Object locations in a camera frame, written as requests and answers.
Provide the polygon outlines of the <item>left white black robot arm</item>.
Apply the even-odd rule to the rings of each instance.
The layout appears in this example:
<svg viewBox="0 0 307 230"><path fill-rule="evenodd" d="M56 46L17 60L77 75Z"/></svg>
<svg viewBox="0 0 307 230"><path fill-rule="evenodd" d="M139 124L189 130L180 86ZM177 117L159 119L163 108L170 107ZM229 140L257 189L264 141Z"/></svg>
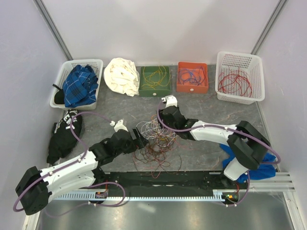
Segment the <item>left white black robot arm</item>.
<svg viewBox="0 0 307 230"><path fill-rule="evenodd" d="M131 132L120 129L110 138L92 145L86 153L56 166L28 168L15 191L18 199L15 212L33 215L44 209L53 199L79 188L101 188L105 176L101 166L111 163L120 154L143 149L149 141L134 128Z"/></svg>

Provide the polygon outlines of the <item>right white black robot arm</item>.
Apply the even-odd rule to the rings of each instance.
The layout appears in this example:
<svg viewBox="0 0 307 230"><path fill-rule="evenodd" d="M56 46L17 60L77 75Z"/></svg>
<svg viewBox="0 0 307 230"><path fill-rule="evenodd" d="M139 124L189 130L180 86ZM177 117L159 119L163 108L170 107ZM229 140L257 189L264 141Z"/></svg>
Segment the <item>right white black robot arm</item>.
<svg viewBox="0 0 307 230"><path fill-rule="evenodd" d="M198 119L186 119L176 106L159 109L158 121L162 127L174 131L182 139L210 141L228 146L234 158L220 176L224 188L232 188L237 179L249 170L256 170L271 146L269 141L249 122L238 125L216 125Z"/></svg>

